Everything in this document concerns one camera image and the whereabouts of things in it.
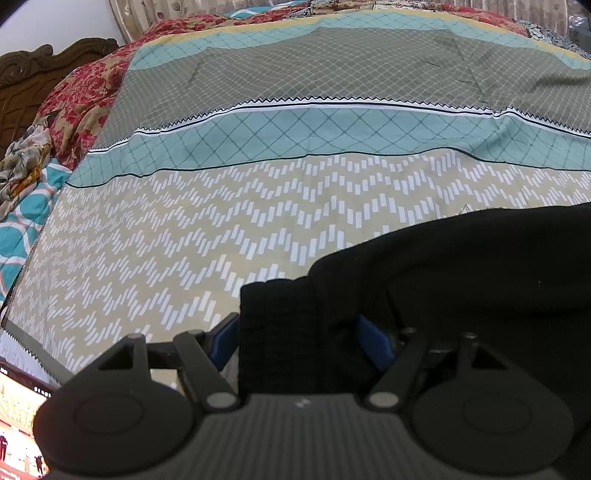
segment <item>yellow stripe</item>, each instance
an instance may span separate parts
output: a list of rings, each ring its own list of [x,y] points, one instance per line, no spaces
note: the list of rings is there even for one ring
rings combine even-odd
[[[433,11],[429,11],[429,10],[408,10],[408,9],[404,9],[404,8],[390,7],[390,8],[380,8],[380,9],[375,9],[375,10],[358,10],[358,11],[355,11],[355,13],[375,15],[375,14],[380,14],[384,10],[396,11],[396,13],[403,14],[403,15],[410,15],[410,16],[416,15],[419,17],[440,18],[445,21],[459,20],[459,21],[462,21],[468,25],[471,25],[472,27],[480,28],[481,30],[494,31],[495,33],[500,33],[500,34],[518,35],[514,32],[510,32],[509,30],[506,30],[501,27],[496,27],[496,26],[490,25],[488,23],[479,22],[478,20],[473,20],[471,18],[459,17],[457,15],[453,15],[448,12],[433,12]],[[155,40],[147,42],[145,45],[173,45],[173,44],[182,43],[185,41],[194,40],[197,38],[204,38],[209,35],[216,34],[220,31],[223,31],[224,33],[239,33],[239,32],[253,32],[253,31],[268,31],[268,30],[273,30],[275,28],[293,27],[295,25],[309,25],[309,24],[314,24],[314,23],[318,22],[322,18],[336,17],[336,16],[342,15],[344,13],[352,13],[352,11],[348,10],[347,12],[337,12],[334,14],[316,15],[313,17],[293,18],[290,20],[281,20],[281,21],[277,21],[277,22],[267,22],[267,23],[260,23],[260,24],[231,25],[228,27],[212,28],[210,30],[203,30],[203,31],[199,31],[199,32],[189,32],[189,33],[179,33],[179,34],[174,34],[174,35],[165,35],[163,37],[156,38]],[[541,50],[547,50],[552,53],[562,53],[562,54],[566,55],[567,57],[571,57],[576,60],[591,61],[591,60],[587,60],[587,59],[583,58],[578,53],[575,53],[570,50],[565,50],[563,48],[556,47],[554,45],[548,45],[547,43],[544,43],[539,40],[535,40],[533,38],[528,38],[527,40],[535,42],[536,47],[538,47]]]

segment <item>teal diamond pattern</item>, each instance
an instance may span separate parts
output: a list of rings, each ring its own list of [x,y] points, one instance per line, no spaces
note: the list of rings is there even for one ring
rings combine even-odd
[[[162,169],[197,170],[273,158],[347,151],[401,155],[450,147],[488,161],[591,170],[591,142],[503,116],[440,115],[390,108],[298,108],[235,112],[182,131],[134,135],[91,153],[70,177],[74,186]]]

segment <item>white wall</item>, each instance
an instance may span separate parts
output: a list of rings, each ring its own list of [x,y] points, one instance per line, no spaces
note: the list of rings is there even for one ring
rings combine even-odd
[[[59,53],[88,37],[114,38],[124,44],[109,0],[28,0],[0,26],[0,55],[35,50],[46,43]]]

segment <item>ribbed surface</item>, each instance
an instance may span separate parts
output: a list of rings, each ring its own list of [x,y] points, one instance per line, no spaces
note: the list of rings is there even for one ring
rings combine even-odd
[[[307,277],[242,287],[240,392],[318,392],[319,318]]]
[[[82,480],[55,472],[46,478]],[[365,411],[350,395],[255,395],[237,413],[208,417],[176,458],[126,478],[493,480],[441,464],[411,440],[398,417]],[[563,480],[552,471],[517,479]]]

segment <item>zigzag pattern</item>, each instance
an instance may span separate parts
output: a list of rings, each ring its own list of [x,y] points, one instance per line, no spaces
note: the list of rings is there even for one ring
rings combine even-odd
[[[35,353],[25,348],[18,339],[4,329],[0,329],[0,356],[32,377],[54,387],[60,386],[59,382],[43,368]]]
[[[239,308],[242,285],[296,278],[338,249],[466,210],[588,202],[590,184],[584,171],[435,150],[65,187],[7,316],[76,372],[130,332],[208,330]]]

